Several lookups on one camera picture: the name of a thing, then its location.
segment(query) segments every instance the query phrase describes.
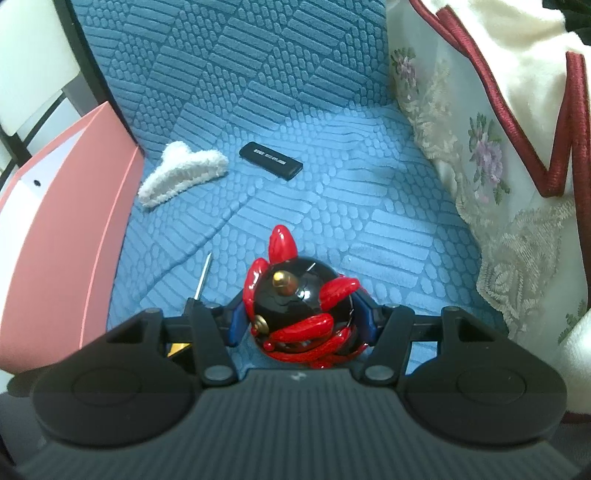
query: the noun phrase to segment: black fabric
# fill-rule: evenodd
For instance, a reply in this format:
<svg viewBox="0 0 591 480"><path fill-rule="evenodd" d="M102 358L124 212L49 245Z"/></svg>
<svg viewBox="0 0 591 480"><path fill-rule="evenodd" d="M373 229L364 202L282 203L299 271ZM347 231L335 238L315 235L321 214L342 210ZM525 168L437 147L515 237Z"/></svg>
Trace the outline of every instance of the black fabric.
<svg viewBox="0 0 591 480"><path fill-rule="evenodd" d="M575 32L585 45L591 45L591 0L543 0L544 8L560 10L567 32Z"/></svg>

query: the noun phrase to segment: metal pin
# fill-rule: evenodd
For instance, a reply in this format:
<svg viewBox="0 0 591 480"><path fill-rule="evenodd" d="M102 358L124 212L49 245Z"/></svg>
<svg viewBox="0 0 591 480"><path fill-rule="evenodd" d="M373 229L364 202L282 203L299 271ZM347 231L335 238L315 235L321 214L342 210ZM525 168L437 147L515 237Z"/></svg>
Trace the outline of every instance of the metal pin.
<svg viewBox="0 0 591 480"><path fill-rule="evenodd" d="M195 300L199 300L199 297L201 297L201 292L203 291L203 286L205 285L205 278L207 277L207 272L209 272L209 267L212 264L212 255L213 252L209 252L205 258L205 263L203 264L203 269L201 270L201 277L199 278L199 283L197 284L197 291L195 292Z"/></svg>

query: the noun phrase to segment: ribbed gray surface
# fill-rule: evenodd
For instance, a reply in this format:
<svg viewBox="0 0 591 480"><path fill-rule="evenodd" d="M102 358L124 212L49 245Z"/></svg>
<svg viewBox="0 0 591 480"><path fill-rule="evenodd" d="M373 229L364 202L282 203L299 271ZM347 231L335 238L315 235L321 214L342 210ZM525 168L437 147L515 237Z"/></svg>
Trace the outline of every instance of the ribbed gray surface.
<svg viewBox="0 0 591 480"><path fill-rule="evenodd" d="M20 470L31 480L562 480L577 473L546 443L512 452L448 444L418 427L394 392L363 387L347 370L250 371L236 386L206 391L158 439L106 452L52 443Z"/></svg>

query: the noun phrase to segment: white fluffy hair clip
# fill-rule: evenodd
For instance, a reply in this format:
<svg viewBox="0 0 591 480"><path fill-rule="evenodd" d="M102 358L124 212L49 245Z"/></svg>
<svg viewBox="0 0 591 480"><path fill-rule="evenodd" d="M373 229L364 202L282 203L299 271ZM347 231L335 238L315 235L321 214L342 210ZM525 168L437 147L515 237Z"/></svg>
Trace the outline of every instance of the white fluffy hair clip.
<svg viewBox="0 0 591 480"><path fill-rule="evenodd" d="M146 208L156 207L227 171L228 159L218 150L191 152L184 142L172 142L162 152L162 163L139 188L139 202Z"/></svg>

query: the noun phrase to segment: white lace trim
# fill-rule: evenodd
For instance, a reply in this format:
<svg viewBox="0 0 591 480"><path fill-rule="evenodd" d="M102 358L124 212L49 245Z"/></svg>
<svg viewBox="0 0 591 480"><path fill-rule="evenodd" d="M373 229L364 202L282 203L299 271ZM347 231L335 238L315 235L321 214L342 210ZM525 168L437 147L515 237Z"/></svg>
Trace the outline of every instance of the white lace trim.
<svg viewBox="0 0 591 480"><path fill-rule="evenodd" d="M440 61L424 93L396 82L396 97L425 157L453 170L457 211L482 252L476 288L503 314L509 338L518 341L516 334L525 332L528 319L538 315L538 305L556 273L561 230L575 213L574 201L567 197L544 208L524 209L509 222L500 218L494 205L476 201L462 164L462 144L449 128L453 114L448 77L449 68Z"/></svg>

